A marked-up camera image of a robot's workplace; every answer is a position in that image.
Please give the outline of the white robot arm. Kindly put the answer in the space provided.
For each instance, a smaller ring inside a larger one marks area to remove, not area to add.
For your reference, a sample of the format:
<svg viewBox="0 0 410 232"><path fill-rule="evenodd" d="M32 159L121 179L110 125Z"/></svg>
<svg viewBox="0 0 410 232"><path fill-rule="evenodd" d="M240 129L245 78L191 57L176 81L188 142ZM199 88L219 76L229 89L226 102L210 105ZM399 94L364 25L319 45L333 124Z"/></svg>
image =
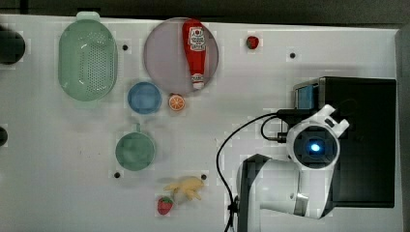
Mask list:
<svg viewBox="0 0 410 232"><path fill-rule="evenodd" d="M286 145L287 160L253 155L238 170L238 232L261 232L263 210L320 219L325 215L334 170L340 154L339 138L349 128L336 121L335 109L281 109L276 117L288 131L274 140Z"/></svg>

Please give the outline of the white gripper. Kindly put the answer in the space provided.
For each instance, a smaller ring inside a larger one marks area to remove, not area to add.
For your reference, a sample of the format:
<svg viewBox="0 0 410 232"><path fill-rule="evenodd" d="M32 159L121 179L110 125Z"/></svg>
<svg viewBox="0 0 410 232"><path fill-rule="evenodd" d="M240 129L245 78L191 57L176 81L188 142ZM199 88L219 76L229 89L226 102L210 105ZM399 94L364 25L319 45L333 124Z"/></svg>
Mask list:
<svg viewBox="0 0 410 232"><path fill-rule="evenodd" d="M332 106L325 104L319 111L310 117L310 120L329 127L335 135L342 135L349 128L349 123L345 119L337 122L332 117L332 114L335 111L336 110Z"/></svg>

